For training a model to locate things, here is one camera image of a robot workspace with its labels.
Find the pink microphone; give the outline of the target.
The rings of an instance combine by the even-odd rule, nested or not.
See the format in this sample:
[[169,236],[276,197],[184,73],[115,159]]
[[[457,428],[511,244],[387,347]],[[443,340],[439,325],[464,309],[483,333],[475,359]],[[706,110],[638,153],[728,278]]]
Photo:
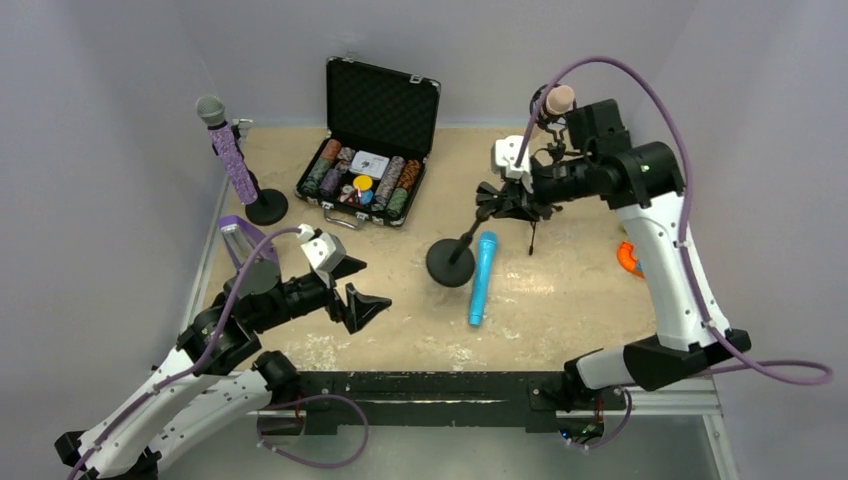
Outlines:
[[576,100],[574,90],[568,85],[558,85],[546,95],[543,109],[548,115],[563,115]]

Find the black round-base clip stand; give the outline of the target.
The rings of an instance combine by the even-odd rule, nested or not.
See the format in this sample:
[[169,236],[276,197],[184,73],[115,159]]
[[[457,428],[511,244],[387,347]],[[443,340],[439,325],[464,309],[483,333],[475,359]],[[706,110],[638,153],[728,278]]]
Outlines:
[[255,203],[243,205],[247,219],[251,223],[260,226],[269,226],[282,220],[288,211],[288,200],[286,196],[281,191],[273,188],[263,189],[259,185],[256,175],[250,169],[249,171],[257,187],[259,197]]

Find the purple glitter microphone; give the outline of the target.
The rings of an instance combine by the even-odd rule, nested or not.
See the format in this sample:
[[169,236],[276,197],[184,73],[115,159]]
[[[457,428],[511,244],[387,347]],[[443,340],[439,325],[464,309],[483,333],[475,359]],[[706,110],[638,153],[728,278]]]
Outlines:
[[223,102],[214,95],[201,96],[195,104],[196,114],[206,125],[213,151],[222,161],[231,185],[243,205],[258,200],[250,171],[245,163],[238,139],[226,118]]

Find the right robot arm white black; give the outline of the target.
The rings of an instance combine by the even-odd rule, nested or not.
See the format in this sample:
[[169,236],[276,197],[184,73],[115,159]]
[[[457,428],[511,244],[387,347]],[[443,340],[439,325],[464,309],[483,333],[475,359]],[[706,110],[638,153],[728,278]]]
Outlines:
[[565,115],[577,158],[513,169],[522,138],[497,140],[491,163],[504,185],[483,183],[485,215],[547,220],[561,203],[598,197],[614,211],[642,263],[656,317],[655,334],[564,365],[562,391],[577,398],[635,384],[654,391],[701,373],[752,347],[711,296],[691,230],[681,218],[687,187],[672,149],[658,141],[633,145],[618,104],[604,100]]

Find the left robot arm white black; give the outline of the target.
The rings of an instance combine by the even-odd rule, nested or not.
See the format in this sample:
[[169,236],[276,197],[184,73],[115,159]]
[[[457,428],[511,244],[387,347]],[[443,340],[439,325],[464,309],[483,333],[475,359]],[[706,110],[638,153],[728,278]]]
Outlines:
[[155,479],[166,463],[236,417],[308,402],[300,372],[281,351],[264,351],[259,336],[319,310],[349,333],[362,330],[391,299],[352,284],[339,293],[335,280],[365,266],[343,256],[328,279],[312,269],[285,280],[275,260],[244,263],[130,398],[96,426],[56,440],[70,478]]

